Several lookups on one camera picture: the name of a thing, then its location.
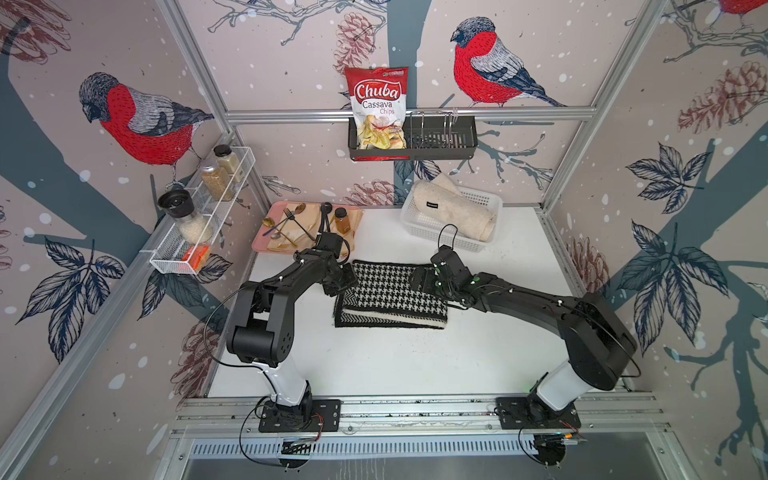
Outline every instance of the glass jar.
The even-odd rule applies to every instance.
[[[230,188],[230,175],[220,167],[216,161],[211,161],[203,166],[203,183],[208,187],[214,200],[228,202],[234,198]]]
[[[217,145],[214,147],[214,155],[219,166],[234,176],[236,184],[245,178],[245,172],[240,168],[240,159],[232,152],[229,145]]]

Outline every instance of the spice jar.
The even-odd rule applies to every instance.
[[[230,186],[230,175],[220,167],[214,159],[208,160],[202,167],[203,183],[208,187],[210,195],[214,200],[228,202],[234,198]]]
[[[232,152],[229,145],[217,145],[214,147],[214,155],[216,155],[219,166],[235,177],[235,183],[239,183],[245,178],[245,172],[240,168],[240,159]]]
[[[333,214],[333,219],[336,221],[336,229],[339,233],[345,235],[349,232],[351,226],[349,225],[349,217],[346,214],[346,208],[337,208],[336,212]]]
[[[170,215],[181,236],[193,245],[209,243],[214,229],[208,219],[194,208],[192,196],[186,190],[171,190],[157,199],[157,205]]]

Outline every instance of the rolled towel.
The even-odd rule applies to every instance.
[[[481,242],[488,241],[496,225],[495,214],[430,182],[413,185],[413,202],[421,213],[453,223],[459,232]]]
[[[458,191],[458,187],[451,182],[451,179],[448,178],[446,174],[440,174],[437,177],[432,179],[432,185],[437,185],[438,187],[445,188],[449,192],[453,192],[455,195],[462,195],[462,192]]]

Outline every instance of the houndstooth cloth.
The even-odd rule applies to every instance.
[[[411,274],[418,266],[422,265],[354,260],[358,284],[336,299],[336,326],[444,329],[445,303],[410,288]]]

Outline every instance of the white table surface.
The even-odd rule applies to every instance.
[[[352,260],[428,263],[436,242],[408,235],[399,214],[399,209],[366,210]],[[472,273],[485,271],[535,290],[571,295],[532,208],[502,209],[498,228],[495,243],[482,252],[456,250]],[[250,279],[268,278],[292,261],[290,255],[259,253]],[[296,339],[290,355],[316,396],[527,392],[568,357],[557,336],[500,313],[448,309],[444,330],[337,329],[334,301],[323,295],[320,285],[311,286],[296,301]],[[226,349],[221,360],[240,363]],[[269,393],[258,370],[219,366],[208,396]]]

